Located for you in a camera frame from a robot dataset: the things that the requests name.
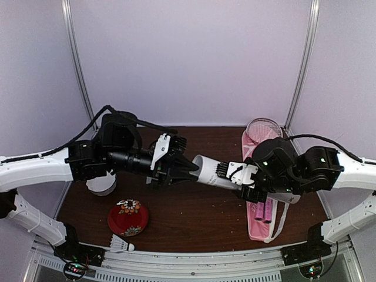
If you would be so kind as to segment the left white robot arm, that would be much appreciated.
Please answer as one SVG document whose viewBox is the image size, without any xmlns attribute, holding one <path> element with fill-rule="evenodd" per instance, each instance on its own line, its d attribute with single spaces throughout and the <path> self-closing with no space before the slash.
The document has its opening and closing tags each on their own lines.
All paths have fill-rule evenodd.
<svg viewBox="0 0 376 282">
<path fill-rule="evenodd" d="M 197 179 L 194 172 L 198 166 L 184 155 L 187 140 L 176 130 L 142 121 L 109 105 L 96 118 L 102 123 L 91 140 L 77 135 L 56 149 L 1 158 L 1 217 L 43 237 L 72 261 L 85 254 L 75 228 L 28 204 L 18 193 L 19 187 L 80 182 L 122 171 L 144 175 L 157 186 Z"/>
</svg>

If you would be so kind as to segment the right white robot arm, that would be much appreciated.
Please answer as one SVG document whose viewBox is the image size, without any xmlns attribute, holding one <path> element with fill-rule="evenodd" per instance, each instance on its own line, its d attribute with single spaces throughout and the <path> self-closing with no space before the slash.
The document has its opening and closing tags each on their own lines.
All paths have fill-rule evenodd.
<svg viewBox="0 0 376 282">
<path fill-rule="evenodd" d="M 243 163 L 231 162 L 226 177 L 241 187 L 241 197 L 264 202 L 270 193 L 304 193 L 341 188 L 368 189 L 372 193 L 359 205 L 319 225 L 318 237 L 301 246 L 305 259 L 314 259 L 324 243 L 342 237 L 375 220 L 375 161 L 359 158 L 342 146 L 314 146 L 298 155 L 290 138 L 261 142 Z"/>
</svg>

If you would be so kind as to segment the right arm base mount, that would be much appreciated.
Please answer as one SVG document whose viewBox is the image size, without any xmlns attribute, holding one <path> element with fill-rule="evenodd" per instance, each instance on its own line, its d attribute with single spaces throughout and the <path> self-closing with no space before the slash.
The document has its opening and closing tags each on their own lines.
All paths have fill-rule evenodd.
<svg viewBox="0 0 376 282">
<path fill-rule="evenodd" d="M 311 280 L 323 276 L 325 271 L 322 258 L 332 253 L 331 245 L 324 242 L 324 236 L 321 234 L 322 226 L 323 223 L 311 226 L 305 243 L 283 247 L 280 250 L 285 266 L 299 264 L 300 273 Z"/>
</svg>

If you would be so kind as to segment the white shuttlecock tube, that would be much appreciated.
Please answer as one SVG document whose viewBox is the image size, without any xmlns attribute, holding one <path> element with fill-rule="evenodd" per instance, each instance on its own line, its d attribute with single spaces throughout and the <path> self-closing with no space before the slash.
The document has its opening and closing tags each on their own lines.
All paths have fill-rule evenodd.
<svg viewBox="0 0 376 282">
<path fill-rule="evenodd" d="M 266 198 L 296 204 L 301 196 L 292 194 L 289 188 L 282 192 L 270 192 L 256 189 L 254 177 L 261 172 L 257 166 L 239 162 L 220 162 L 206 156 L 197 155 L 193 163 L 199 168 L 190 174 L 197 178 L 196 182 L 209 186 L 240 192 L 240 197 L 248 202 L 265 202 Z"/>
</svg>

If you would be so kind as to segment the white shuttlecock front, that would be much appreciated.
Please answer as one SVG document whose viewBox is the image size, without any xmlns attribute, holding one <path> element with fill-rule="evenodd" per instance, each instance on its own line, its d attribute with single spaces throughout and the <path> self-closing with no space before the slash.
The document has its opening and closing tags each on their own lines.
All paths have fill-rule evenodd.
<svg viewBox="0 0 376 282">
<path fill-rule="evenodd" d="M 128 243 L 119 236 L 113 234 L 110 242 L 111 253 L 132 252 L 135 250 L 135 245 Z"/>
</svg>

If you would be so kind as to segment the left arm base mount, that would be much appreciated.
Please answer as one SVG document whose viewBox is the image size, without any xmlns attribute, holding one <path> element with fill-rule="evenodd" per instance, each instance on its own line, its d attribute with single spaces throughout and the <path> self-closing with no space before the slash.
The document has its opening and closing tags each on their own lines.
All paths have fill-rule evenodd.
<svg viewBox="0 0 376 282">
<path fill-rule="evenodd" d="M 105 249 L 88 246 L 78 241 L 76 229 L 70 224 L 63 224 L 66 236 L 65 242 L 59 246 L 50 244 L 53 254 L 65 264 L 64 276 L 70 281 L 77 281 L 86 274 L 89 266 L 100 267 L 105 256 Z"/>
</svg>

